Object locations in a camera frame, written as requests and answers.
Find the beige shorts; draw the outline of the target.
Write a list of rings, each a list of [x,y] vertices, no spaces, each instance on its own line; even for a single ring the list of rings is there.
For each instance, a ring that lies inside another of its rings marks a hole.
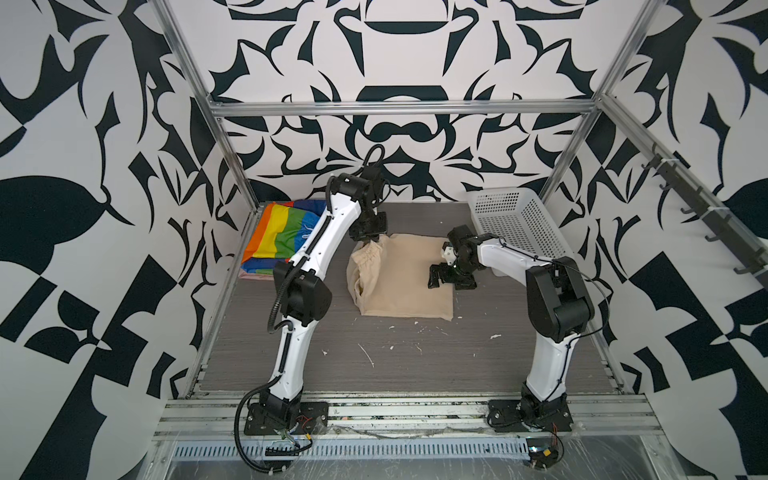
[[[346,267],[347,289],[364,316],[453,319],[453,286],[428,286],[445,240],[413,234],[360,242]]]

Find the rainbow coloured shorts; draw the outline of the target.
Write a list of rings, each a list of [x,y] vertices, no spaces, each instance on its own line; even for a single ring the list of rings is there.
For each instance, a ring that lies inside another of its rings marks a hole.
[[[324,200],[268,204],[245,247],[240,269],[273,271],[285,263],[305,244],[325,209]]]

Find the pink shorts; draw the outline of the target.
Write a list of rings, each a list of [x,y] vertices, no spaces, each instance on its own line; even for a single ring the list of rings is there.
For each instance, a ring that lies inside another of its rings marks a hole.
[[[240,269],[238,271],[238,278],[243,280],[254,280],[254,281],[272,281],[273,271],[270,269],[267,269],[267,270],[257,270],[255,272],[247,272],[245,270]]]

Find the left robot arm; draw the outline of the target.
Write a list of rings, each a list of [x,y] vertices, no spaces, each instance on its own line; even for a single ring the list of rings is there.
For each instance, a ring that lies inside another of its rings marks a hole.
[[[288,420],[297,415],[310,343],[333,300],[324,280],[342,240],[366,242],[387,232],[386,214],[378,211],[384,188],[375,166],[331,177],[317,225],[297,253],[275,268],[276,299],[268,331],[280,333],[281,340],[272,377],[259,394],[259,404],[275,417]]]

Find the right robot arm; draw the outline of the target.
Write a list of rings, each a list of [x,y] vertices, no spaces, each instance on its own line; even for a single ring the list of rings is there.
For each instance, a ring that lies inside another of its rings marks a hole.
[[[477,287],[474,274],[493,269],[526,288],[528,318],[536,331],[531,370],[522,389],[520,409],[542,416],[566,400],[565,380],[572,352],[594,318],[595,307],[584,276],[567,256],[548,258],[513,247],[493,234],[453,228],[441,249],[443,261],[429,268],[428,287],[450,284],[457,290]]]

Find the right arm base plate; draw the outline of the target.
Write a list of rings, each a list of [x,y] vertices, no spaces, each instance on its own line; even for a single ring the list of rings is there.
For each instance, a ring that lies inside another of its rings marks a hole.
[[[499,433],[544,430],[560,433],[572,430],[573,417],[566,400],[538,402],[534,397],[525,397],[489,401],[486,423]]]

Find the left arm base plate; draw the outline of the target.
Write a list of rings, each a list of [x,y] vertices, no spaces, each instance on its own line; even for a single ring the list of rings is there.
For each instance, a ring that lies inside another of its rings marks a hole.
[[[327,402],[285,403],[266,402],[248,406],[243,433],[247,436],[265,436],[281,431],[299,435],[313,434],[327,426]]]

